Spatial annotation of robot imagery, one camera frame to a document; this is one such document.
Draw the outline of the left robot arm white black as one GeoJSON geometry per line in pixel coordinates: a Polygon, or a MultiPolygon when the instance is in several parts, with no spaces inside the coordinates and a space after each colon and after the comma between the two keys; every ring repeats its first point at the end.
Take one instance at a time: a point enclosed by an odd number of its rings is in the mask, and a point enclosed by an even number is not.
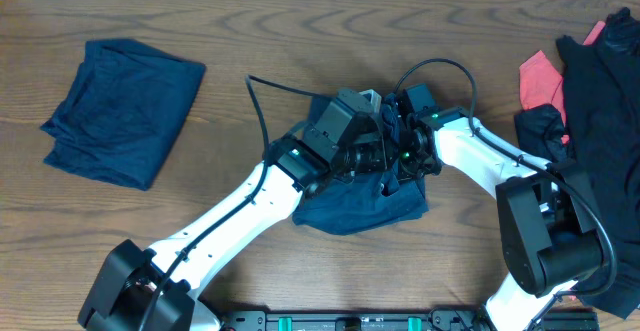
{"type": "Polygon", "coordinates": [[[308,127],[274,141],[248,178],[196,221],[140,249],[125,240],[106,257],[78,315],[86,330],[219,330],[199,299],[258,235],[288,218],[336,175],[388,169],[396,142],[379,132],[334,139],[308,127]]]}

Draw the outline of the navy blue denim shorts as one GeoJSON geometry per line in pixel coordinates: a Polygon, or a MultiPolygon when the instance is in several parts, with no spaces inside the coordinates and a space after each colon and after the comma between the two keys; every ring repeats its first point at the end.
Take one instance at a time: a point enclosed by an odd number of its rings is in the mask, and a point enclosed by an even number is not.
{"type": "Polygon", "coordinates": [[[350,235],[401,221],[419,219],[428,211],[425,181],[401,182],[399,166],[332,180],[320,195],[302,202],[293,222],[333,235],[350,235]]]}

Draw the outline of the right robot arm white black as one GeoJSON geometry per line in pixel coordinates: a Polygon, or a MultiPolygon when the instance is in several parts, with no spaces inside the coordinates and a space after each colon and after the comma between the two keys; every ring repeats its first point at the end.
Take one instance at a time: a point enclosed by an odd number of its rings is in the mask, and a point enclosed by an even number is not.
{"type": "Polygon", "coordinates": [[[586,172],[504,141],[462,108],[403,110],[399,166],[406,176],[453,167],[497,203],[508,274],[473,318],[476,330],[535,330],[559,299],[600,270],[615,252],[586,172]]]}

